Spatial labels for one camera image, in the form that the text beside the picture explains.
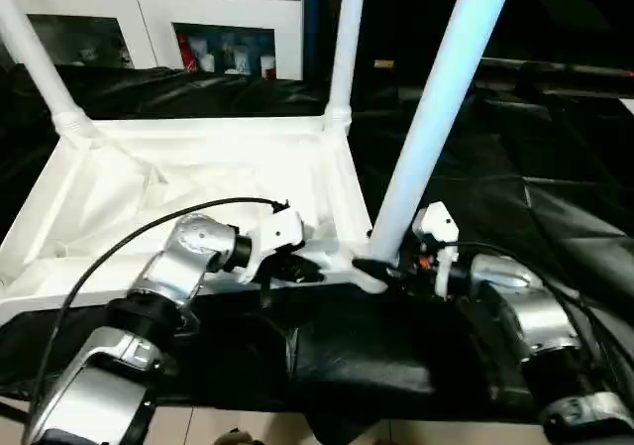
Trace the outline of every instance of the glass cabinet door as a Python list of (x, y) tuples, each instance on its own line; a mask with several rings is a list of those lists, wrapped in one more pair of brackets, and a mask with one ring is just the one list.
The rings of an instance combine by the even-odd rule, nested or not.
[(172, 25), (185, 69), (275, 78), (273, 29)]
[(134, 68), (115, 18), (29, 15), (53, 63)]

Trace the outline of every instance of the black fabric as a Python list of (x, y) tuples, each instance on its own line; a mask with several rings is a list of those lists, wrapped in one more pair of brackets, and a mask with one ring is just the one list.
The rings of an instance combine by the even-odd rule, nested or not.
[[(95, 119), (319, 114), (328, 93), (327, 85), (163, 69), (61, 73)], [(0, 114), (4, 234), (56, 136), (20, 67), (0, 89), (8, 101)], [(397, 95), (396, 87), (366, 87), (349, 138), (372, 218), (415, 109)], [(423, 203), (443, 200), (461, 238), (510, 248), (562, 276), (624, 313), (619, 327), (630, 331), (633, 120), (616, 100), (476, 89)], [(161, 403), (301, 410), (324, 443), (347, 443), (382, 417), (534, 420), (500, 332), (477, 303), (413, 302), (338, 285), (273, 291), (265, 311), (251, 292), (200, 297), (194, 310), (201, 333), (175, 345), (179, 373), (166, 381)], [(72, 310), (52, 371), (104, 314)], [(28, 395), (52, 322), (53, 312), (34, 312), (0, 328), (0, 394)], [(335, 429), (333, 417), (350, 420)]]

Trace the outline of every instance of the black cable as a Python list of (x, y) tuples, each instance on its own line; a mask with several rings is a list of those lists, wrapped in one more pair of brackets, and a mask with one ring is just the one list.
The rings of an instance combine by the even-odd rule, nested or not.
[(89, 268), (86, 270), (83, 275), (79, 278), (77, 283), (74, 285), (70, 293), (66, 296), (63, 301), (61, 308), (59, 309), (59, 313), (57, 314), (57, 318), (55, 319), (53, 330), (51, 332), (51, 336), (49, 337), (49, 341), (45, 347), (44, 353), (42, 354), (42, 359), (40, 361), (40, 366), (38, 368), (38, 373), (35, 378), (33, 392), (31, 394), (31, 403), (29, 405), (29, 422), (33, 420), (35, 416), (35, 412), (37, 410), (38, 404), (40, 402), (40, 396), (42, 395), (42, 390), (44, 387), (44, 380), (47, 374), (47, 368), (49, 367), (49, 359), (51, 358), (51, 352), (53, 350), (54, 341), (59, 334), (59, 329), (61, 328), (64, 318), (70, 305), (74, 301), (79, 289), (86, 283), (86, 281), (90, 278), (90, 276), (101, 267), (110, 257), (112, 257), (118, 250), (124, 247), (126, 244), (130, 243), (132, 240), (139, 237), (141, 234), (144, 234), (150, 229), (153, 229), (157, 225), (163, 224), (169, 220), (175, 219), (182, 215), (189, 214), (191, 212), (195, 212), (197, 210), (206, 209), (208, 207), (216, 207), (218, 205), (225, 204), (238, 204), (238, 203), (254, 203), (254, 204), (266, 204), (273, 207), (274, 210), (282, 209), (285, 207), (284, 204), (279, 202), (275, 202), (274, 200), (262, 199), (259, 197), (231, 197), (227, 199), (219, 199), (219, 200), (210, 200), (208, 202), (203, 202), (201, 204), (192, 205), (191, 207), (186, 207), (184, 209), (177, 210), (175, 212), (171, 212), (170, 214), (164, 215), (161, 218), (154, 220), (143, 227), (135, 230), (133, 233), (125, 237), (115, 246), (113, 246), (110, 250), (108, 250), (105, 254), (99, 257)]

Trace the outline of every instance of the bottle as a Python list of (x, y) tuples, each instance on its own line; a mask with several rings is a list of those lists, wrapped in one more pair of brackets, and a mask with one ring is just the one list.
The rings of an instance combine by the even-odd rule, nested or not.
[(262, 78), (267, 80), (275, 80), (277, 74), (275, 73), (275, 56), (261, 56), (260, 65), (262, 67)]
[(191, 51), (191, 47), (187, 41), (187, 36), (185, 36), (182, 32), (177, 32), (176, 39), (178, 40), (180, 57), (182, 58), (182, 64), (185, 65), (185, 70), (189, 72), (198, 71), (198, 63), (196, 63), (196, 57)]

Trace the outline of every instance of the red component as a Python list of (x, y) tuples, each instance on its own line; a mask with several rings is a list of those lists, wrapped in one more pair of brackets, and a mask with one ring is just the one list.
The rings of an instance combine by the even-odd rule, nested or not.
[(430, 269), (429, 259), (427, 257), (421, 257), (420, 259), (418, 259), (418, 263), (423, 268), (423, 270)]
[(180, 48), (180, 57), (182, 58), (182, 64), (185, 65), (185, 70), (189, 72), (198, 71), (198, 62), (194, 52), (191, 51), (187, 36), (181, 32), (176, 33), (178, 39), (178, 47)]

